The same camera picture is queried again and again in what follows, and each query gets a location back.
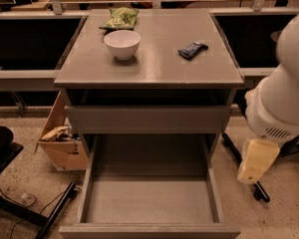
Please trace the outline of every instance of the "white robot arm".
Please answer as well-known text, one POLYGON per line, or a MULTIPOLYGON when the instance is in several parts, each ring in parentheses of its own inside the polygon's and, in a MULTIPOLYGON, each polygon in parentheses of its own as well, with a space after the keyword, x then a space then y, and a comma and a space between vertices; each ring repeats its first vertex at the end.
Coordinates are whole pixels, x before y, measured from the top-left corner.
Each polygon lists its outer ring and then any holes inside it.
POLYGON ((277 58, 277 69, 246 94, 247 122, 259 138, 242 154, 238 180, 243 183, 256 183, 280 147, 299 135, 299 15, 282 31, 277 58))

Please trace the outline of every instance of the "white bowl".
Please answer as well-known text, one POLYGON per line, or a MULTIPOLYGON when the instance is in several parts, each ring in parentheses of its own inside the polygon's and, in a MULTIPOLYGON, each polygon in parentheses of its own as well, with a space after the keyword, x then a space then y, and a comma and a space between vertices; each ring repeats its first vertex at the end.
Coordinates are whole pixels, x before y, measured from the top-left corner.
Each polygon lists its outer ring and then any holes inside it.
POLYGON ((117 30, 104 38, 109 51, 120 60, 131 58, 138 50, 140 41, 140 34, 131 30, 117 30))

